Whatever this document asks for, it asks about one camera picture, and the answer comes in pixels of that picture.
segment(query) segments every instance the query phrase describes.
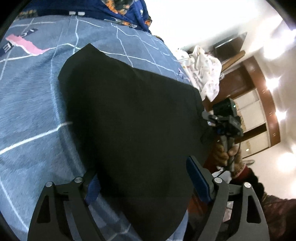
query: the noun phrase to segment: ceiling light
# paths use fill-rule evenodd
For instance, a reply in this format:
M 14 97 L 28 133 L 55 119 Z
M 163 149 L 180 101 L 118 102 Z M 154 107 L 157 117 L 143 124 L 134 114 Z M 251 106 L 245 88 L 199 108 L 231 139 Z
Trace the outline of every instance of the ceiling light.
M 278 87 L 278 85 L 279 85 L 279 79 L 280 79 L 280 77 L 278 77 L 278 78 L 272 78 L 272 79 L 266 78 L 266 87 L 270 91 L 273 91 L 276 87 Z
M 266 59 L 276 59 L 281 56 L 289 45 L 294 43 L 296 29 L 285 30 L 279 38 L 269 39 L 263 47 L 263 54 Z
M 286 111 L 285 112 L 280 112 L 280 111 L 277 110 L 276 111 L 276 117 L 277 117 L 278 121 L 284 120 L 286 118 L 286 114 L 287 114 Z
M 282 154 L 277 161 L 277 166 L 284 173 L 294 171 L 296 169 L 296 156 L 291 152 Z

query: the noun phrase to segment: cabinet door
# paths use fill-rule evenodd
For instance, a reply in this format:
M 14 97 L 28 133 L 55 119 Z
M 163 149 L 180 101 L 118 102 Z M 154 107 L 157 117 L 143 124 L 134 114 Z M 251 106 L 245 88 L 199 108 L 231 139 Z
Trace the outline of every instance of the cabinet door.
M 267 131 L 241 143 L 242 158 L 269 147 Z
M 256 90 L 252 90 L 252 91 L 234 99 L 234 102 L 237 106 L 237 110 L 240 110 L 240 109 L 243 109 L 258 100 L 259 100 L 259 98 L 258 98 Z
M 240 109 L 238 115 L 242 117 L 244 132 L 252 130 L 266 122 L 260 101 L 256 101 L 245 108 Z

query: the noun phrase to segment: blue blanket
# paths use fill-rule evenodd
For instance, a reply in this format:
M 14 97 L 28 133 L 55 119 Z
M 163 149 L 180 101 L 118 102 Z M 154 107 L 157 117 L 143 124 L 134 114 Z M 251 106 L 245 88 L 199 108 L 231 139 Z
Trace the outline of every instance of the blue blanket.
M 37 29 L 26 34 L 30 29 Z M 81 16 L 51 15 L 15 21 L 5 37 L 27 42 L 0 57 L 0 210 L 21 241 L 44 184 L 68 183 L 85 169 L 65 120 L 58 74 L 91 43 L 112 58 L 190 84 L 167 46 L 148 32 Z M 3 39 L 0 47 L 6 44 Z M 90 210 L 107 241 L 140 240 L 122 213 L 99 195 Z M 188 220 L 169 240 L 182 240 Z M 74 240 L 80 240 L 72 230 Z

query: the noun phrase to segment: black cloth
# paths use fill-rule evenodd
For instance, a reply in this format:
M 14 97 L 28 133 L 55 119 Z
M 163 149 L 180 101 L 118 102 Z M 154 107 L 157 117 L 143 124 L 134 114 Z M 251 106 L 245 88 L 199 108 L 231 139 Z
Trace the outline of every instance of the black cloth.
M 95 163 L 103 197 L 144 241 L 169 238 L 193 191 L 186 157 L 203 165 L 213 143 L 199 92 L 91 44 L 66 61 L 59 84 L 76 146 L 86 165 Z

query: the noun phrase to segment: white line pattern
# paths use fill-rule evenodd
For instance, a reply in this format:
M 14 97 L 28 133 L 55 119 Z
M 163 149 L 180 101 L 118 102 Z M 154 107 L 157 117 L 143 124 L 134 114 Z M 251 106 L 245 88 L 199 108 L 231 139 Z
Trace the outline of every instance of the white line pattern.
M 16 59 L 27 58 L 27 57 L 32 57 L 32 56 L 36 56 L 36 55 L 34 55 L 34 54 L 30 54 L 30 55 L 25 55 L 25 56 L 21 56 L 21 57 L 6 58 L 6 59 L 2 59 L 2 60 L 0 60 L 0 63 L 2 63 L 2 62 L 4 62 L 4 61 L 16 60 Z
M 126 34 L 125 32 L 123 32 L 126 36 L 130 36 L 130 37 L 133 37 L 133 36 L 135 36 L 135 37 L 138 37 L 139 39 L 141 39 L 140 38 L 140 36 L 138 36 L 138 35 L 128 35 L 128 34 Z M 145 41 L 143 41 L 142 39 L 141 39 L 141 41 L 143 42 L 143 43 L 145 43 L 145 44 L 147 44 L 147 45 L 149 45 L 149 46 L 151 46 L 152 48 L 154 48 L 154 49 L 157 49 L 158 50 L 158 48 L 156 48 L 156 47 L 154 47 L 154 46 L 152 46 L 152 45 L 150 45 L 150 44 L 148 44 L 147 42 L 145 42 Z
M 152 37 L 151 38 L 151 40 L 153 41 L 153 43 L 154 43 L 154 40 L 153 40 L 153 35 L 151 35 L 151 34 L 149 34 L 148 32 L 146 32 L 146 34 L 148 35 L 148 36 L 150 36 L 150 37 Z M 156 40 L 156 41 L 158 41 L 158 42 L 160 42 L 163 46 L 165 46 L 165 48 L 166 48 L 166 51 L 167 51 L 167 49 L 169 49 L 164 43 L 163 43 L 163 41 L 161 41 L 160 39 L 158 39 L 158 38 L 156 38 L 156 37 L 154 37 L 154 39 Z M 171 56 L 170 54 L 165 54 L 164 52 L 161 52 L 161 54 L 164 54 L 164 55 L 166 55 L 166 56 Z M 178 60 L 176 60 L 176 59 L 174 59 L 174 58 L 171 58 L 173 61 L 175 61 L 175 62 L 178 62 L 179 63 L 179 61 Z M 177 77 L 177 79 L 179 79 L 178 78 L 178 76 L 179 76 L 179 73 L 176 73 L 175 71 L 173 71 L 173 70 L 170 70 L 170 69 L 167 69 L 167 68 L 165 68 L 166 70 L 169 70 L 169 71 L 172 71 L 172 72 L 174 72 L 174 74 L 176 75 L 176 77 Z
M 125 48 L 124 48 L 124 46 L 123 46 L 123 44 L 122 44 L 122 41 L 121 41 L 120 38 L 118 38 L 118 27 L 116 26 L 116 28 L 117 28 L 117 30 L 116 30 L 116 38 L 120 41 L 121 46 L 122 46 L 122 48 L 123 48 L 123 50 L 124 50 L 124 52 L 125 52 L 125 54 L 126 54 L 126 50 L 125 50 Z M 131 63 L 131 66 L 133 67 L 133 63 L 132 63 L 132 61 L 130 60 L 130 58 L 128 57 L 127 54 L 126 54 L 126 57 L 128 58 L 128 60 L 129 60 L 130 63 Z
M 101 27 L 101 26 L 95 25 L 95 24 L 93 24 L 93 23 L 90 23 L 90 22 L 88 22 L 88 21 L 84 21 L 84 20 L 81 20 L 81 19 L 78 19 L 78 21 L 85 22 L 85 23 L 89 23 L 89 24 L 91 24 L 91 25 L 93 25 L 93 26 L 96 26 L 96 27 L 99 27 L 99 28 L 103 28 L 103 27 Z
M 58 110 L 58 107 L 57 107 L 57 99 L 56 99 L 56 95 L 55 95 L 55 92 L 54 92 L 54 85 L 53 85 L 53 81 L 56 80 L 53 76 L 53 73 L 52 73 L 52 68 L 53 68 L 53 60 L 54 60 L 54 57 L 57 53 L 57 47 L 59 46 L 59 41 L 60 41 L 60 38 L 61 38 L 61 35 L 62 35 L 63 31 L 61 31 L 60 33 L 60 36 L 59 36 L 59 39 L 57 41 L 57 46 L 55 48 L 55 51 L 54 51 L 54 54 L 52 55 L 52 58 L 50 60 L 50 70 L 49 70 L 49 85 L 50 85 L 50 92 L 51 92 L 51 96 L 52 96 L 52 103 L 53 103 L 53 106 L 54 106 L 54 113 L 55 113 L 55 116 L 57 118 L 57 122 L 58 124 L 61 123 L 61 119 L 60 119 L 60 116 L 59 116 L 59 110 Z
M 179 75 L 178 74 L 176 74 L 176 72 L 174 72 L 174 75 L 176 76 L 176 78 L 177 78 L 177 80 L 179 81 Z
M 0 178 L 0 186 L 1 186 L 2 191 L 4 192 L 5 197 L 7 198 L 8 202 L 9 202 L 9 204 L 10 204 L 10 206 L 11 206 L 13 212 L 14 212 L 15 215 L 17 216 L 18 220 L 19 220 L 19 221 L 21 222 L 21 224 L 25 227 L 25 229 L 26 229 L 27 231 L 29 231 L 28 226 L 24 223 L 23 219 L 21 218 L 21 216 L 18 214 L 17 210 L 15 209 L 15 206 L 13 205 L 13 203 L 12 203 L 12 201 L 11 201 L 11 199 L 10 199 L 10 197 L 9 197 L 9 195 L 8 195 L 8 193 L 7 193 L 6 189 L 5 189 L 5 187 L 4 187 L 1 178 Z
M 25 27 L 25 29 L 22 31 L 22 33 L 26 31 L 26 29 L 31 25 L 31 23 L 33 21 L 34 21 L 34 18 L 32 18 L 31 22 L 27 25 L 27 27 Z M 9 58 L 11 52 L 12 52 L 12 50 L 9 51 L 9 53 L 7 54 L 7 57 L 5 59 L 5 63 L 4 63 L 4 66 L 2 68 L 2 72 L 1 72 L 1 75 L 0 75 L 0 80 L 2 80 L 2 77 L 3 77 L 3 74 L 4 74 L 4 70 L 5 70 L 5 67 L 6 67 L 6 64 L 7 64 L 7 59 Z
M 44 24 L 44 23 L 56 23 L 56 22 L 38 22 L 38 23 L 27 23 L 27 24 L 15 24 L 10 26 L 8 29 L 10 28 L 14 28 L 14 27 L 22 27 L 22 26 L 30 26 L 30 25 L 35 25 L 35 24 Z
M 76 23 L 76 28 L 75 28 L 75 35 L 76 35 L 76 44 L 75 44 L 75 48 L 76 48 L 76 46 L 77 46 L 77 44 L 78 44 L 78 41 L 79 41 L 79 37 L 78 37 L 78 34 L 77 34 L 77 27 L 78 27 L 78 18 L 77 18 L 77 16 L 75 15 L 75 18 L 76 18 L 76 20 L 77 20 L 77 23 Z
M 100 51 L 103 52 L 103 53 L 105 53 L 105 54 L 121 55 L 121 56 L 125 56 L 125 57 L 128 57 L 128 58 L 135 58 L 135 59 L 139 59 L 139 60 L 144 60 L 144 61 L 147 61 L 147 62 L 149 62 L 149 63 L 151 63 L 151 64 L 153 64 L 153 65 L 156 65 L 156 66 L 158 66 L 158 67 L 160 67 L 160 68 L 166 69 L 166 70 L 168 70 L 168 71 L 171 71 L 171 72 L 174 72 L 175 74 L 177 74 L 177 73 L 176 73 L 175 71 L 173 71 L 172 69 L 168 69 L 168 68 L 166 68 L 166 67 L 164 67 L 164 66 L 162 66 L 162 65 L 155 64 L 155 63 L 151 62 L 151 61 L 148 60 L 148 59 L 138 58 L 138 57 L 129 56 L 129 55 L 124 55 L 124 54 L 121 54 L 121 53 L 109 53 L 109 52 L 102 51 L 102 50 L 100 50 Z
M 115 234 L 113 234 L 107 241 L 111 241 L 111 240 L 113 240 L 117 235 L 119 235 L 119 234 L 126 234 L 128 231 L 129 231 L 129 229 L 131 228 L 131 223 L 129 224 L 129 226 L 127 227 L 127 229 L 126 230 L 124 230 L 123 232 L 121 232 L 121 233 L 115 233 Z
M 149 52 L 149 50 L 147 49 L 147 52 L 149 53 L 149 55 L 151 56 L 151 58 L 152 58 L 152 60 L 153 60 L 153 62 L 155 63 L 155 65 L 157 66 L 157 68 L 158 68 L 158 70 L 159 70 L 159 72 L 160 72 L 160 74 L 162 75 L 162 72 L 161 72 L 161 70 L 160 70 L 160 68 L 158 67 L 158 65 L 156 64 L 156 62 L 155 62 L 155 60 L 154 60 L 154 58 L 152 57 L 152 55 L 150 54 L 150 52 Z
M 73 45 L 73 44 L 70 44 L 70 43 L 65 43 L 65 44 L 60 44 L 60 45 L 58 45 L 57 47 L 59 47 L 59 46 L 63 46 L 63 45 L 69 45 L 69 46 L 71 46 L 71 47 L 75 47 L 75 45 Z
M 47 131 L 47 132 L 44 132 L 44 133 L 38 134 L 37 136 L 30 137 L 30 138 L 28 138 L 28 139 L 25 139 L 25 140 L 22 140 L 22 141 L 20 141 L 20 142 L 18 142 L 18 143 L 15 143 L 15 144 L 13 144 L 13 145 L 11 145 L 11 146 L 8 146 L 8 147 L 6 147 L 6 148 L 0 150 L 0 155 L 2 155 L 3 153 L 5 153 L 5 152 L 7 152 L 7 151 L 9 151 L 9 150 L 11 150 L 11 149 L 14 149 L 14 148 L 18 147 L 18 146 L 24 145 L 24 144 L 26 144 L 26 143 L 28 143 L 28 142 L 31 142 L 31 141 L 37 140 L 37 139 L 39 139 L 39 138 L 41 138 L 41 137 L 47 136 L 47 135 L 49 135 L 49 134 L 51 134 L 51 133 L 54 133 L 54 132 L 58 131 L 61 127 L 66 126 L 66 125 L 71 125 L 71 124 L 72 124 L 72 122 L 65 122 L 65 123 L 62 123 L 62 124 L 58 125 L 57 128 L 55 128 L 55 129 L 49 130 L 49 131 Z

